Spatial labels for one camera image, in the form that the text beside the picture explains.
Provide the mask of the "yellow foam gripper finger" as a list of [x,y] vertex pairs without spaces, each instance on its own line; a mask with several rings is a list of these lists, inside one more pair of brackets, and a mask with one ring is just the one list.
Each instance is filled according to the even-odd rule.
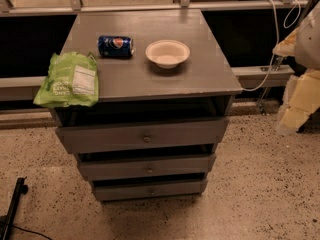
[[297,132],[319,108],[320,71],[307,69],[300,77],[292,75],[279,108],[276,132],[279,135]]
[[298,28],[294,29],[284,40],[273,48],[273,53],[281,57],[294,57]]

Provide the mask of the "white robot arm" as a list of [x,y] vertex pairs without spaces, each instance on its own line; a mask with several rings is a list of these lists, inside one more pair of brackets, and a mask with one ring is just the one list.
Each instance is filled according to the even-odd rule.
[[278,134],[296,132],[320,108],[320,2],[299,26],[273,48],[281,57],[292,56],[306,68],[300,77],[292,76],[284,93],[276,126]]

